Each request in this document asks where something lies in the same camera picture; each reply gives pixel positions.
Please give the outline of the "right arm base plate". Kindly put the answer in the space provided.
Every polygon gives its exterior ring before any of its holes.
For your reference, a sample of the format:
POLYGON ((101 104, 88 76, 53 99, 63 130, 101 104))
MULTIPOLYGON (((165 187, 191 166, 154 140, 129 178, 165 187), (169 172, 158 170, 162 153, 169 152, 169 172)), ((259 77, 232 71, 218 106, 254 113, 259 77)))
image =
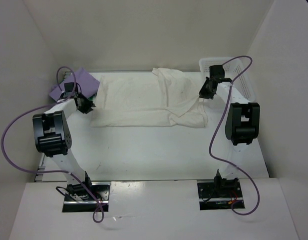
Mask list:
POLYGON ((198 181, 198 198, 201 211, 244 209, 241 185, 237 178, 222 179, 215 185, 214 180, 198 181))

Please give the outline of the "purple t-shirt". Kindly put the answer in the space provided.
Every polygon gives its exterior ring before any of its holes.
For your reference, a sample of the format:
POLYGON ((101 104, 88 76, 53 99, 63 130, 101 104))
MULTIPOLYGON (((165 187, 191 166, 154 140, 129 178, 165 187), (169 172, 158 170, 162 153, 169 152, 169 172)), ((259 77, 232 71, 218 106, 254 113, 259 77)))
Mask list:
MULTIPOLYGON (((94 78, 82 67, 74 73, 76 77, 76 84, 78 85, 78 90, 80 93, 82 93, 86 98, 90 98, 97 93, 100 82, 96 78, 94 78)), ((64 91, 64 84, 71 82, 74 83, 74 77, 70 74, 63 82, 60 83, 62 90, 59 89, 58 85, 55 85, 49 93, 49 96, 54 101, 57 101, 60 98, 62 91, 64 91)))

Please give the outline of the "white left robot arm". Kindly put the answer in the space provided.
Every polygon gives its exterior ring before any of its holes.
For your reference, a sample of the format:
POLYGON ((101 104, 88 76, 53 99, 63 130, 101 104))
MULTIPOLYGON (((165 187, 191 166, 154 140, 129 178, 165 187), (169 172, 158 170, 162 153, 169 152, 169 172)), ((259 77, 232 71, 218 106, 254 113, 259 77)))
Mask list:
POLYGON ((67 119, 76 111, 87 114, 93 107, 92 101, 77 93, 32 117, 36 149, 52 159, 63 172, 67 181, 66 191, 74 200, 92 199, 94 188, 88 173, 80 167, 71 151, 72 137, 67 119))

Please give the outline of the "green t-shirt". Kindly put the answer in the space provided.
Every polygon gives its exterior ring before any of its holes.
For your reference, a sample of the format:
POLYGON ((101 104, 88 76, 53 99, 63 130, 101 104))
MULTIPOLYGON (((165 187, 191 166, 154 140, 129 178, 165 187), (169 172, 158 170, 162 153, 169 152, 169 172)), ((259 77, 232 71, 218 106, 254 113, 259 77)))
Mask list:
POLYGON ((94 101, 95 98, 96 98, 96 95, 93 95, 93 96, 89 97, 88 99, 89 99, 90 101, 94 101))

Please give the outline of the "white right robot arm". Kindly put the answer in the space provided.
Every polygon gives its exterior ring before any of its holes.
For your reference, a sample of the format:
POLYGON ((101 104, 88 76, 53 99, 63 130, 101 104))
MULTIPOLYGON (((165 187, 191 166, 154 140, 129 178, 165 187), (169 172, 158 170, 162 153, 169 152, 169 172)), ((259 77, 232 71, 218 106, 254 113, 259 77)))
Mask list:
POLYGON ((209 154, 213 155, 212 146, 223 121, 225 122, 225 137, 232 144, 233 150, 242 152, 259 134, 260 105, 246 99, 231 83, 230 78, 206 77, 199 91, 199 97, 212 100, 219 96, 225 102, 225 109, 209 144, 209 154))

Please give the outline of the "white t-shirt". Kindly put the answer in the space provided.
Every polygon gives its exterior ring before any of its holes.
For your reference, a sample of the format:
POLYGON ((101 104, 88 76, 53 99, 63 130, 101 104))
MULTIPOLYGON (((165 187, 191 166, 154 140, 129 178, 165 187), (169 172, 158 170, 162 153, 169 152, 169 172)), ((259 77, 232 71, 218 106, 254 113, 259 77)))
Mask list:
POLYGON ((102 76, 92 127, 204 128, 208 117, 199 82, 184 72, 154 68, 150 76, 102 76))

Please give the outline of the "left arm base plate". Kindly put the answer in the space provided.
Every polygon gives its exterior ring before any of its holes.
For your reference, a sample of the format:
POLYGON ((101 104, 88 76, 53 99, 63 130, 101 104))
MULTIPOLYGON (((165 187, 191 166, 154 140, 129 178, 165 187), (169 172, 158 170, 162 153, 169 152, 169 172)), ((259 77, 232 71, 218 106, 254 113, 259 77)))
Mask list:
MULTIPOLYGON (((110 185, 110 182, 92 182, 90 189, 102 204, 104 212, 108 212, 109 208, 110 185)), ((58 189, 64 195, 63 213, 88 213, 93 212, 97 208, 96 201, 81 185, 78 186, 79 193, 74 193, 74 190, 70 189, 69 186, 66 188, 59 187, 58 189)))

